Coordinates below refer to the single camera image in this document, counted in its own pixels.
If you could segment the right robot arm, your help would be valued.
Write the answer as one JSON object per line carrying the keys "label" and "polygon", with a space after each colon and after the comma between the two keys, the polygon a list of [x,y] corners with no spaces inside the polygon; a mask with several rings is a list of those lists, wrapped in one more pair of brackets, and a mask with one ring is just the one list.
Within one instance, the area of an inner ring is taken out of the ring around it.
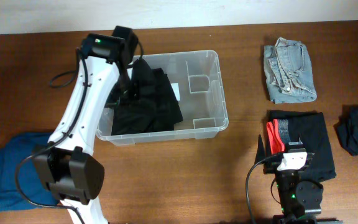
{"label": "right robot arm", "polygon": [[307,152],[301,141],[285,145],[283,152],[268,155],[262,137],[258,137],[257,155],[254,165],[247,174],[259,165],[263,166],[264,174],[273,174],[271,185],[277,186],[278,199],[282,214],[275,215],[272,223],[342,223],[337,218],[319,219],[324,187],[317,181],[301,179],[303,173],[311,164],[314,154]]}

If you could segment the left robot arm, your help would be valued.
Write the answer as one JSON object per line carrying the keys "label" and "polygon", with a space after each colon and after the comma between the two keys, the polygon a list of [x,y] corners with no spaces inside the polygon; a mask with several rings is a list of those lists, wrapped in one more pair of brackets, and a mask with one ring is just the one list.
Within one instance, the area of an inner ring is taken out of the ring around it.
{"label": "left robot arm", "polygon": [[93,157],[94,139],[114,85],[121,90],[119,102],[133,96],[129,73],[139,45],[128,27],[115,27],[110,36],[88,34],[76,50],[76,83],[63,117],[46,147],[34,150],[43,188],[73,223],[107,223],[99,201],[104,167]]}

